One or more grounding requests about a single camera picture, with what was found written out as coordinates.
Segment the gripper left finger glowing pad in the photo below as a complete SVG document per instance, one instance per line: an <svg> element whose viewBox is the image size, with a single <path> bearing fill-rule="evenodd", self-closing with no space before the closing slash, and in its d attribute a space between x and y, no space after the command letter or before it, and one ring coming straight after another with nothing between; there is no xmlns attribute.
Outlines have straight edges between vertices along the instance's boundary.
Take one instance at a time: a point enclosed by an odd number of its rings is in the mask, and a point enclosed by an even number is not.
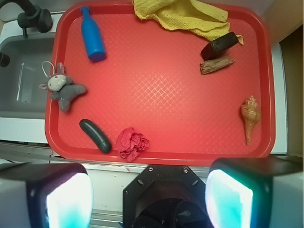
<svg viewBox="0 0 304 228"><path fill-rule="evenodd" d="M92 180L79 163L0 166L2 228L87 228L92 210Z"/></svg>

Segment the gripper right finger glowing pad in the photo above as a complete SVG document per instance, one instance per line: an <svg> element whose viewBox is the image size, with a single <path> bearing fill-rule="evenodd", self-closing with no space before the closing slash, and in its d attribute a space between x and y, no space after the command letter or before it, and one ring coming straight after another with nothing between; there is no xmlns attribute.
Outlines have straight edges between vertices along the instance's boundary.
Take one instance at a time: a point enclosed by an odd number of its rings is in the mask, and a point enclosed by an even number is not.
<svg viewBox="0 0 304 228"><path fill-rule="evenodd" d="M303 159L217 159L206 180L205 202L215 228L302 228Z"/></svg>

